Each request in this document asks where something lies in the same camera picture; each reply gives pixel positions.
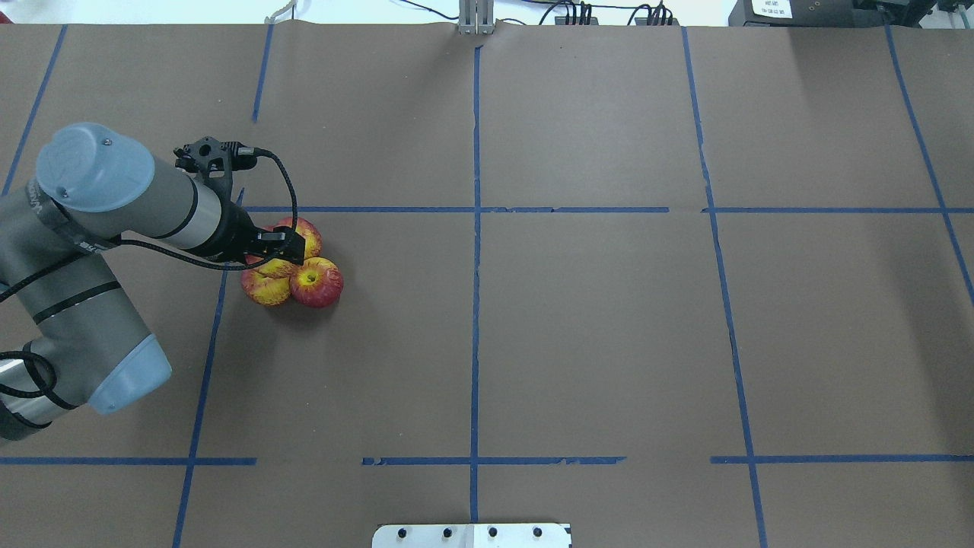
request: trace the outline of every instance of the white bracket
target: white bracket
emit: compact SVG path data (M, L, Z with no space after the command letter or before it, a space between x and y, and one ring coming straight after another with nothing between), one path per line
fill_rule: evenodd
M382 526L372 548L572 548L565 524Z
M461 34L494 34L494 0L460 0Z

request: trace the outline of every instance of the label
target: label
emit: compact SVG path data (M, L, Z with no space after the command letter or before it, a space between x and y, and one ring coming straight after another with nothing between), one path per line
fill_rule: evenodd
M751 8L756 16L791 19L791 0L751 0Z

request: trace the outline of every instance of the black cable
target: black cable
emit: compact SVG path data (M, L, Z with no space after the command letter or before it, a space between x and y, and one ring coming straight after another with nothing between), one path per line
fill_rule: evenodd
M446 20L460 20L460 16L456 16L454 18L451 18L450 16L448 16L448 15L442 13L442 12L438 12L437 10L434 10L433 8L424 6L423 4L417 4L416 2L410 2L410 0L397 0L397 1L398 2L402 2L404 4L409 4L410 6L416 6L417 8L421 8L421 9L426 10L428 12L433 12L433 13L437 14L438 16L446 19Z
M24 400L32 400L34 398L47 396L54 391L55 385L57 385L57 372L55 371L55 367L51 365L51 362L49 362L44 356L35 354L34 352L12 350L10 352L0 352L0 360L23 360L24 362L31 362L34 365L42 366L48 371L48 375L51 377L51 382L45 382L44 386L38 386L40 390L29 392L25 390L17 390L17 388L7 386L6 384L0 384L0 394L12 396L14 398L23 398Z
M627 21L625 25L629 26L630 24L632 24L632 22L636 19L636 14L638 14L639 10L642 10L643 8L646 8L646 11L649 12L646 15L647 18L653 15L653 6L650 6L649 4L640 4L638 8L632 11L632 15L629 16L629 21Z
M567 23L568 22L568 7L569 6L572 6L572 11L575 10L575 2L573 2L572 0L558 0L557 2L555 2L555 3L551 4L550 6L548 6L548 9L547 10L544 10L544 15L542 16L542 20L538 21L538 24L544 24L544 20L545 20L545 18L547 18L547 15L551 13L551 10L557 8L558 6L562 6L562 5L565 6L565 22Z
M8 298L14 296L14 294L16 294L18 291L22 290L23 288L26 288L30 284L33 284L34 282L40 280L41 278L47 276L48 274L51 274L55 270L60 270L61 268L64 268L68 264L71 264L72 262L78 260L79 258L81 258L83 256L86 256L86 255L85 254L80 254L80 253L78 253L78 254L70 254L67 257L59 260L58 262L56 262L56 263L54 263L54 264L52 264L50 266L47 266L45 268L42 268L42 269L38 270L37 272L34 272L30 276L27 276L23 280L20 280L19 282L17 282L15 284L13 284L12 286L10 286L6 291L0 293L0 302L3 302L5 300L7 300Z
M253 155L263 156L265 158L270 158L271 160L274 160L274 163L278 165L278 169L281 170L281 175L284 177L284 184L287 185L287 193L290 195L291 198L291 233L287 235L284 244L280 248L278 248L278 250L273 254L270 254L269 256L264 257L263 259L254 262L252 264L226 265L226 264L215 264L212 262L203 262L201 260L194 259L188 255L180 254L174 252L173 250L166 249L162 246L157 246L149 242L143 242L142 240L119 240L118 244L120 246L136 246L140 248L145 248L147 250L152 250L157 253L171 256L172 258L177 258L183 262L188 262L195 266L208 268L210 270L223 270L228 272L250 270L252 268L263 266L268 262L271 262L275 258L278 258L281 255L281 253L283 253L284 249L288 246L288 244L291 243L291 240L294 238L294 234L297 233L298 198L297 195L294 193L294 185L291 183L291 177L287 174L287 170L284 168L284 163L281 161L281 158L278 158L277 154L271 152L270 150L264 150L263 148L254 147Z
M521 0L521 2L527 2L528 4L545 4L545 5L558 5L561 2L551 2L549 0ZM632 10L634 6L603 6L600 4L592 4L593 8L605 8L608 10Z

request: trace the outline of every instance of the black box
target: black box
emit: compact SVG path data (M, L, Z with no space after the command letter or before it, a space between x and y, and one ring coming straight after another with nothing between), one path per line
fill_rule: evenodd
M790 7L791 17L767 17L761 9L780 11ZM852 0L737 0L728 26L829 26L853 27Z

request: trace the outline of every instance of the white wall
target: white wall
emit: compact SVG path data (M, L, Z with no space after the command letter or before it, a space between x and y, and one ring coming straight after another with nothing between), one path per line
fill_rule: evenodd
M458 0L415 1L450 16L459 11ZM287 0L0 0L0 11L14 22L262 23L265 17L286 3ZM635 6L640 2L597 0L593 3ZM666 1L680 23L687 26L725 26L733 4L734 0ZM494 15L497 19L515 18L537 24L545 8L520 0L495 0ZM554 13L564 14L564 10L558 8ZM600 24L625 24L631 13L631 10L605 8L596 8L592 12ZM396 0L298 0L295 16L301 20L334 23L443 20ZM552 23L554 18L548 16L545 24ZM948 15L940 12L935 12L923 24L933 28L952 27ZM962 28L959 17L954 16L954 25Z

